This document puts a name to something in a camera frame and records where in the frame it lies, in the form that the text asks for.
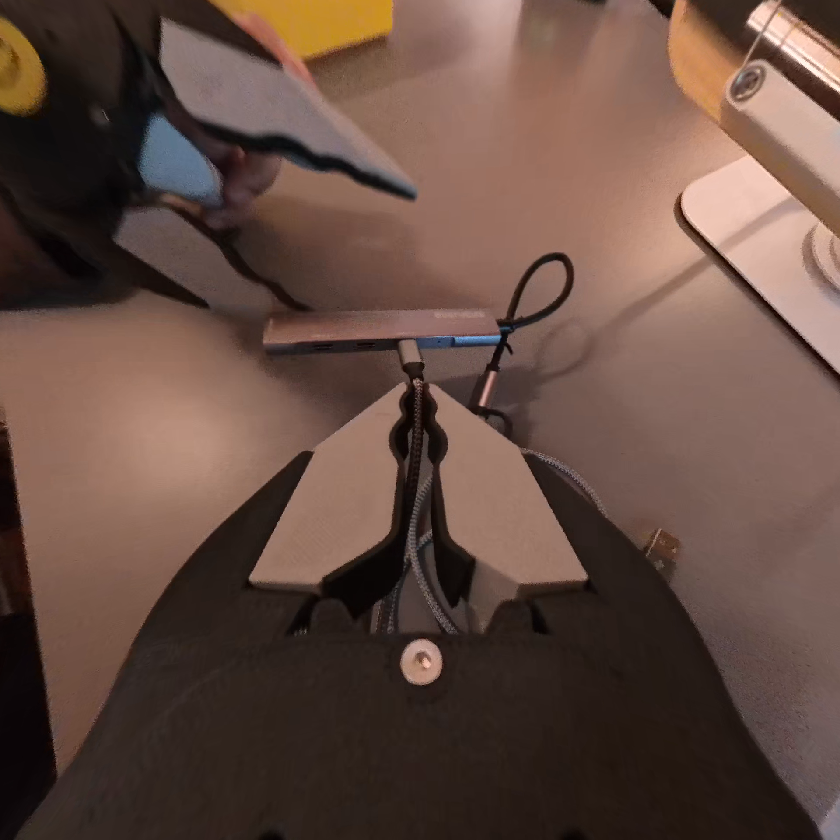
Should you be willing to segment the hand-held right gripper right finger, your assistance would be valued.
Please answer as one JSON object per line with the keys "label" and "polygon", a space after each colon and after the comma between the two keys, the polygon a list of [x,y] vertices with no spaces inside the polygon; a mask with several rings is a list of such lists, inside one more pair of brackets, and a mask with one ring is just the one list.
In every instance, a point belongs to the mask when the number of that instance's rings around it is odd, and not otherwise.
{"label": "hand-held right gripper right finger", "polygon": [[427,388],[437,580],[485,632],[499,606],[582,591],[589,577],[520,449]]}

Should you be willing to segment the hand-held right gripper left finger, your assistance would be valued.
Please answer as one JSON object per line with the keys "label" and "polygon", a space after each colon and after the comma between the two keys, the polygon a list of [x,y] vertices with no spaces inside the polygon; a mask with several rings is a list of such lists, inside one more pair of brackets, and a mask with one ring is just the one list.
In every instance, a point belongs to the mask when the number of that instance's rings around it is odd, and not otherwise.
{"label": "hand-held right gripper left finger", "polygon": [[410,428],[400,384],[308,453],[248,582],[370,611],[401,574]]}

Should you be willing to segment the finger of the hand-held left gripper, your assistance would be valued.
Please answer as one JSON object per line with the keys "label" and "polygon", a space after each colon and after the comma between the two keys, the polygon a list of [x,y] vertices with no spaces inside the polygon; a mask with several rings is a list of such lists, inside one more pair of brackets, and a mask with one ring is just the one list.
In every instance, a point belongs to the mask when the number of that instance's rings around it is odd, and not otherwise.
{"label": "finger of the hand-held left gripper", "polygon": [[116,243],[215,312],[311,312],[277,281],[253,268],[235,236],[211,229],[183,208],[136,208]]}
{"label": "finger of the hand-held left gripper", "polygon": [[268,59],[161,19],[160,66],[177,100],[208,132],[247,151],[340,172],[408,201],[417,188],[393,158],[309,84]]}

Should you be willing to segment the person's left hand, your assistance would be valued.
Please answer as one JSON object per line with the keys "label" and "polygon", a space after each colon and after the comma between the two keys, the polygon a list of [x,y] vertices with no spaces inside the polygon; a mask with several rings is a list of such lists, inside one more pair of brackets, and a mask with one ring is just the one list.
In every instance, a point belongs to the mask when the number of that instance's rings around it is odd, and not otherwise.
{"label": "person's left hand", "polygon": [[219,207],[203,211],[204,221],[216,230],[240,228],[277,180],[281,158],[226,145],[213,162],[223,176],[223,199]]}

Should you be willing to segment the yellow box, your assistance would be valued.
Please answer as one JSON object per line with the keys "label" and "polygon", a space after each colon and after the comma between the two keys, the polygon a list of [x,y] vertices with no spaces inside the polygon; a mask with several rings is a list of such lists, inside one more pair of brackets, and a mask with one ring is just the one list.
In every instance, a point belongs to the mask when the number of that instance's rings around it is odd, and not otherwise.
{"label": "yellow box", "polygon": [[310,60],[392,32],[393,1],[215,1],[265,46],[282,43]]}

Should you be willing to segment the white stand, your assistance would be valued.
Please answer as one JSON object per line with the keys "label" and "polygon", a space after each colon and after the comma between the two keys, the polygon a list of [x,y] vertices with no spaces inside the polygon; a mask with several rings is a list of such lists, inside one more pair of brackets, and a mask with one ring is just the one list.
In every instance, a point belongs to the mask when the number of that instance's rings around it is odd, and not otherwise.
{"label": "white stand", "polygon": [[744,156],[691,183],[680,212],[838,373],[839,117],[768,61],[745,59],[714,123]]}

